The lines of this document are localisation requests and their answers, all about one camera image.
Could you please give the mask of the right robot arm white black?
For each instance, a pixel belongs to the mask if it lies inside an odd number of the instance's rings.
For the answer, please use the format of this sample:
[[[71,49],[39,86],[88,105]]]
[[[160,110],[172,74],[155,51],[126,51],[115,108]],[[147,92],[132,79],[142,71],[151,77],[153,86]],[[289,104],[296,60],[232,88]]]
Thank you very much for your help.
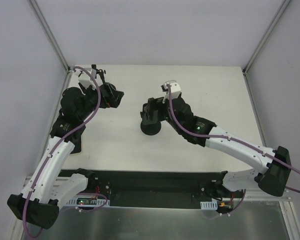
[[[250,166],[248,170],[224,171],[223,179],[215,184],[218,196],[224,198],[244,189],[260,189],[275,197],[283,195],[291,172],[290,154],[285,147],[272,149],[245,142],[214,122],[194,115],[181,97],[172,103],[162,97],[149,98],[140,117],[140,128],[145,135],[158,134],[161,123],[166,121],[189,143],[223,152]]]

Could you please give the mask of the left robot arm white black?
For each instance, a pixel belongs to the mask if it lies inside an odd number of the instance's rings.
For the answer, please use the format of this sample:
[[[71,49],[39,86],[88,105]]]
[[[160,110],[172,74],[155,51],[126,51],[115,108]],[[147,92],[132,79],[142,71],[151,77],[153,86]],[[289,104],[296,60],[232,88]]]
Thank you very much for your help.
[[[69,87],[62,93],[58,118],[52,126],[45,153],[30,181],[20,194],[11,194],[7,205],[24,225],[32,224],[49,229],[58,218],[60,209],[75,195],[95,191],[95,174],[83,168],[53,189],[65,160],[82,144],[86,120],[91,119],[99,108],[117,108],[124,96],[111,83],[98,89],[92,85]]]

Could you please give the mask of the black phone stand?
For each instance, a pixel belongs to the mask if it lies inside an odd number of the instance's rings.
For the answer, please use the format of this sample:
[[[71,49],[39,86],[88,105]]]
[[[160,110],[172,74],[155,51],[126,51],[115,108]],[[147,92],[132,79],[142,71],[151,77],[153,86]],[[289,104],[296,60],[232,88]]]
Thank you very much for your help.
[[[92,69],[92,75],[94,76],[94,78],[96,79],[97,76],[99,76],[99,78],[102,81],[103,85],[109,85],[115,88],[115,86],[109,82],[106,81],[105,75],[106,75],[106,71],[101,69],[101,68],[97,68],[96,64],[92,64],[91,65],[91,69]]]
[[[150,124],[150,125],[143,125],[142,123],[140,123],[141,131],[148,136],[154,136],[158,134],[161,131],[161,128],[162,125],[160,121],[156,124]]]

